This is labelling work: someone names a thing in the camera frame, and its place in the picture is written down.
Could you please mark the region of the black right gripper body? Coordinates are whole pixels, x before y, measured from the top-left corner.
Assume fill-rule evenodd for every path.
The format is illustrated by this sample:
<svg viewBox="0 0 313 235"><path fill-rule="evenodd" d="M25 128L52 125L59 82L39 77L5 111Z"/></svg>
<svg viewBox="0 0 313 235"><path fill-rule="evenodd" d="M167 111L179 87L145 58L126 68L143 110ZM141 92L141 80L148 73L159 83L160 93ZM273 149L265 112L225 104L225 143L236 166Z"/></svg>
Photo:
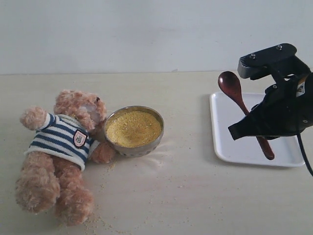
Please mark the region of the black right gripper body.
<svg viewBox="0 0 313 235"><path fill-rule="evenodd" d="M270 75L274 84L252 111L252 136L294 136L313 124L313 72L297 56L264 65L252 79Z"/></svg>

